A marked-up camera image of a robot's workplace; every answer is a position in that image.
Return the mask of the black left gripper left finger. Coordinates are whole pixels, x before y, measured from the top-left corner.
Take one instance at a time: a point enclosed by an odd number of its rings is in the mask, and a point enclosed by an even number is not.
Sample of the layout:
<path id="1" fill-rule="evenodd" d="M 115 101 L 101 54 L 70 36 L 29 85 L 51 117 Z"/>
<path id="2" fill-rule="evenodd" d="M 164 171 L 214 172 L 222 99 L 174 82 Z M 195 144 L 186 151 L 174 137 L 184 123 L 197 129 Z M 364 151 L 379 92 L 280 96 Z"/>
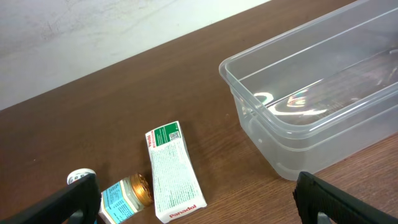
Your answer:
<path id="1" fill-rule="evenodd" d="M 101 192 L 96 176 L 87 174 L 37 204 L 1 220 L 3 224 L 95 224 Z"/>

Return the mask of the orange tablet tube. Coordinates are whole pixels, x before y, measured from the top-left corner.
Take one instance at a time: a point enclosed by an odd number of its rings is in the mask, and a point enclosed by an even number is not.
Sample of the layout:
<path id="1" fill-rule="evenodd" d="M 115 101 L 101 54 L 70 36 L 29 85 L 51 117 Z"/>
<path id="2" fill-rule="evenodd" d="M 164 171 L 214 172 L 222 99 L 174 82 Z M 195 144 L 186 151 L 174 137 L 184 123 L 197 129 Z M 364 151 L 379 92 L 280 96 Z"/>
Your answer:
<path id="1" fill-rule="evenodd" d="M 76 180 L 79 180 L 88 174 L 96 175 L 96 172 L 94 170 L 88 169 L 88 168 L 81 168 L 81 169 L 74 170 L 71 173 L 69 173 L 69 175 L 67 177 L 67 184 L 70 185 L 73 182 L 75 182 Z"/>

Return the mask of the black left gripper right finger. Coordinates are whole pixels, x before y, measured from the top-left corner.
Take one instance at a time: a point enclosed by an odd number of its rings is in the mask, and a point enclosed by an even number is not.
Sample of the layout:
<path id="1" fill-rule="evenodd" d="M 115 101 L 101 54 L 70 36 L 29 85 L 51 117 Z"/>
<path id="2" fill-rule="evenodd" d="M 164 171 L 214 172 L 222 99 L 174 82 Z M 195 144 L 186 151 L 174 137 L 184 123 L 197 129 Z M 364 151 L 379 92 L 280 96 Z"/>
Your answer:
<path id="1" fill-rule="evenodd" d="M 299 173 L 295 204 L 302 223 L 391 223 L 397 218 L 384 213 L 309 172 Z"/>

